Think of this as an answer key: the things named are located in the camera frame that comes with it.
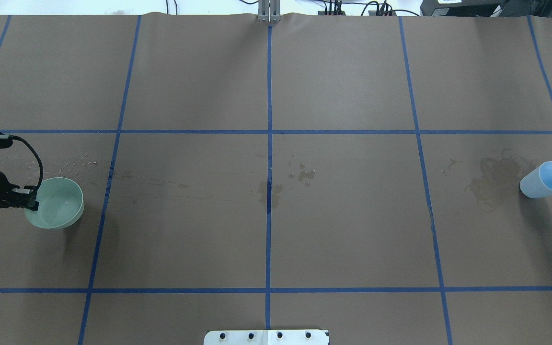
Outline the black flat box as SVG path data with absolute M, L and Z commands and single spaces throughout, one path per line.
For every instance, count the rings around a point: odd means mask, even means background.
M 425 17 L 491 17 L 504 4 L 503 0 L 423 0 Z

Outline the light blue plastic cup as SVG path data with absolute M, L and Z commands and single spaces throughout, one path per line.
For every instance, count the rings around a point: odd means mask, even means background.
M 544 162 L 523 177 L 519 189 L 532 199 L 552 196 L 552 161 Z

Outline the white pedestal column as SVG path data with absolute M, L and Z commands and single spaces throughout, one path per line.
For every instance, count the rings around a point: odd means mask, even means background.
M 329 345 L 328 330 L 214 330 L 204 336 L 204 345 Z

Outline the mint green bowl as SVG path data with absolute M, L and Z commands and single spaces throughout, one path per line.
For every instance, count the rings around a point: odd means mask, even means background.
M 58 230 L 73 225 L 85 209 L 83 190 L 78 183 L 65 177 L 42 181 L 37 190 L 37 211 L 24 210 L 29 223 L 40 229 Z

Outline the aluminium frame post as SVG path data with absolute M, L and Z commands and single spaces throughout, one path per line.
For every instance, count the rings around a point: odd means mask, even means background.
M 258 21 L 278 23 L 282 19 L 280 0 L 258 0 Z

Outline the orange black adapter board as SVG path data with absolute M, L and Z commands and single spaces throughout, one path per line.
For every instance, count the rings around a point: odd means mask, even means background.
M 342 16 L 345 15 L 344 6 L 362 6 L 361 16 L 365 14 L 370 14 L 371 6 L 375 7 L 374 16 L 377 17 L 390 17 L 395 16 L 395 9 L 390 5 L 387 0 L 370 0 L 366 2 L 357 2 L 350 0 L 317 0 L 316 2 L 321 2 L 324 6 L 322 11 L 323 15 L 335 15 Z

